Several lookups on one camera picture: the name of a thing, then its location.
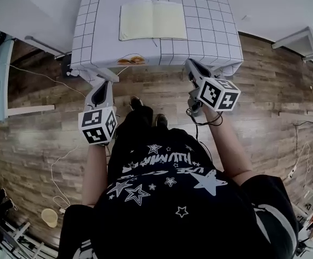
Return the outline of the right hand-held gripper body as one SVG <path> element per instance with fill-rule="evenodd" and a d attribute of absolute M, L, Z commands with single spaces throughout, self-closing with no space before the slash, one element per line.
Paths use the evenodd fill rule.
<path fill-rule="evenodd" d="M 208 67 L 194 59 L 185 61 L 185 68 L 194 89 L 189 92 L 188 106 L 193 116 L 203 105 L 217 112 L 232 111 L 241 91 L 229 80 L 219 78 Z"/>

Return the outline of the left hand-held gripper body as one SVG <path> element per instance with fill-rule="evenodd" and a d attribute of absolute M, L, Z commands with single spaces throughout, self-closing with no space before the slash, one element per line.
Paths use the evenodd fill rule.
<path fill-rule="evenodd" d="M 112 82 L 106 80 L 89 92 L 78 114 L 79 131 L 89 145 L 110 143 L 118 125 L 115 111 Z"/>

